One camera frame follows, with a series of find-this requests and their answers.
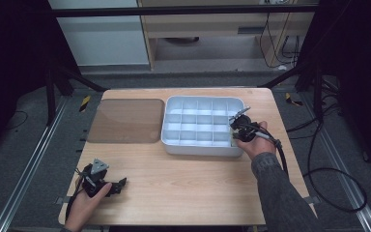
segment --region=gray sweater sleeve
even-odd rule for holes
[[[275,154],[262,153],[251,163],[270,232],[324,231],[310,207],[289,182]]]

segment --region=white plastic organizer tray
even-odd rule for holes
[[[173,96],[165,106],[161,141],[169,154],[238,157],[229,119],[243,109],[237,98]]]

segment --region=wire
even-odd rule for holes
[[[289,40],[289,36],[285,37],[285,41],[282,44],[282,48],[281,48],[281,54],[283,57],[291,59],[291,66],[294,67],[297,65],[297,61],[300,55],[300,37],[296,36],[295,49],[294,51],[290,51],[290,52],[285,51],[285,46],[288,40]]]
[[[338,104],[337,104],[337,103],[334,103],[334,104],[330,105],[329,107],[327,107],[327,108],[323,111],[324,116],[327,116],[326,113],[327,113],[329,110],[331,110],[332,108],[335,108],[335,107],[337,107],[337,106],[338,106]],[[316,122],[316,121],[318,121],[318,118],[313,118],[313,119],[311,119],[311,120],[309,120],[309,121],[307,121],[307,122],[305,122],[305,123],[302,123],[302,124],[297,125],[296,127],[293,127],[293,128],[291,128],[291,129],[287,129],[287,132],[293,132],[293,131],[298,131],[298,130],[304,129],[304,128],[308,127],[309,125],[311,125],[312,123]]]
[[[303,139],[303,138],[310,138],[310,137],[313,137],[313,134],[302,136],[302,137],[289,137],[289,139],[295,140],[295,139]]]
[[[335,86],[334,84],[330,83],[329,81],[322,78],[323,84],[328,88],[332,93],[338,94],[339,93],[339,87]]]
[[[261,36],[260,36],[260,49],[261,49],[261,53],[264,56],[265,64],[268,66],[268,68],[277,68],[277,67],[279,67],[281,65],[287,65],[287,64],[289,64],[289,62],[284,62],[284,61],[279,60],[279,58],[278,58],[278,56],[276,54],[275,45],[273,44],[273,40],[272,40],[272,37],[271,37],[271,31],[270,31],[269,21],[270,21],[270,13],[267,13],[267,20],[265,22],[264,30],[263,30],[263,32],[261,33]],[[264,50],[262,49],[262,38],[263,38],[263,35],[264,35],[264,32],[265,32],[266,28],[268,29],[268,34],[270,35],[271,45],[272,45],[272,49],[273,49],[273,55],[275,56],[276,60],[281,63],[281,64],[279,64],[277,66],[271,66],[271,65],[268,64],[267,59],[265,59]]]
[[[17,124],[16,126],[13,126],[11,128],[5,128],[5,130],[16,129],[16,128],[20,127],[21,125],[23,125],[26,122],[26,120],[28,120],[29,116],[28,116],[28,113],[26,113],[25,111],[18,110],[18,111],[15,111],[15,113],[23,113],[25,115],[25,118],[23,119],[23,121],[21,123]]]
[[[284,151],[282,150],[282,145],[279,139],[275,139],[267,129],[263,127],[255,127],[249,124],[238,124],[238,126],[243,126],[247,128],[252,128],[255,131],[259,131],[264,133],[265,135],[269,136],[269,140],[275,145],[275,148],[278,150],[278,154],[281,157],[281,163],[282,163],[282,170],[287,174],[287,177],[289,178],[289,173],[288,173],[288,165],[287,165],[287,160],[285,159],[285,154]]]
[[[81,189],[81,190],[79,190],[79,189],[80,189],[80,186],[81,186],[81,184],[83,182],[83,178],[84,178],[85,172],[80,172],[77,167],[74,169],[74,172],[76,172],[80,176],[80,179],[79,179],[79,181],[78,181],[78,183],[76,185],[76,189],[74,190],[73,195],[71,196],[71,199],[68,202],[68,207],[66,208],[66,220],[68,220],[69,213],[71,212],[71,205],[73,204],[74,199],[76,199],[76,196],[81,191],[83,191],[83,189]]]
[[[334,107],[334,108],[340,108],[339,104],[336,103],[335,105],[336,105],[336,107]],[[339,110],[332,110],[330,113],[325,114],[325,116],[329,116],[330,114],[332,114],[334,112],[340,112],[340,111]]]
[[[332,167],[320,167],[320,168],[315,168],[313,170],[310,169],[310,165],[311,165],[311,154],[312,154],[312,150],[313,150],[313,147],[314,147],[314,144],[315,144],[315,139],[317,137],[317,134],[318,134],[318,131],[322,128],[324,122],[323,121],[320,121],[318,126],[317,126],[317,129],[315,130],[314,134],[313,134],[313,137],[312,137],[312,141],[311,141],[311,145],[309,147],[309,152],[308,152],[308,159],[307,159],[307,172],[304,173],[302,176],[303,177],[308,177],[309,178],[309,182],[311,184],[311,186],[315,189],[315,191],[318,193],[318,195],[324,199],[330,206],[340,210],[340,211],[343,211],[343,212],[347,212],[347,213],[355,213],[357,211],[360,211],[362,210],[366,204],[367,204],[367,194],[366,194],[366,191],[365,189],[362,187],[362,185],[360,184],[360,182],[358,182],[354,177],[352,177],[351,175],[349,175],[348,173],[344,172],[344,171],[341,171],[339,169],[336,169],[336,168],[332,168]],[[315,187],[315,183],[313,182],[313,179],[312,179],[312,173],[315,173],[315,172],[318,172],[318,171],[335,171],[335,172],[339,172],[345,176],[347,176],[348,178],[350,178],[352,181],[354,181],[357,186],[359,187],[362,195],[363,195],[363,203],[357,207],[356,209],[348,209],[348,208],[345,208],[345,207],[342,207],[342,206],[339,206],[333,202],[331,202],[330,200],[328,200],[323,194],[321,194],[318,189]]]
[[[325,96],[322,98],[322,101],[324,101],[324,100],[327,99],[327,98],[335,98],[335,99],[337,99],[337,98],[338,98],[338,95],[336,95],[336,94],[325,95]]]

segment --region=white cabinet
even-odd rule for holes
[[[137,7],[135,0],[49,0],[52,9]],[[139,16],[58,18],[79,67],[149,65]]]

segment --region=hand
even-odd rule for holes
[[[72,232],[81,231],[87,220],[92,216],[100,201],[110,191],[112,184],[107,183],[101,190],[90,198],[86,191],[82,190],[74,199],[71,205],[71,212],[65,223],[65,228]]]
[[[267,126],[268,124],[265,121],[260,123],[261,128],[266,129]],[[254,158],[261,153],[276,153],[275,145],[271,141],[259,136],[255,136],[254,139],[249,142],[242,142],[239,139],[237,139],[236,142],[237,145],[248,154],[251,160],[254,160]]]

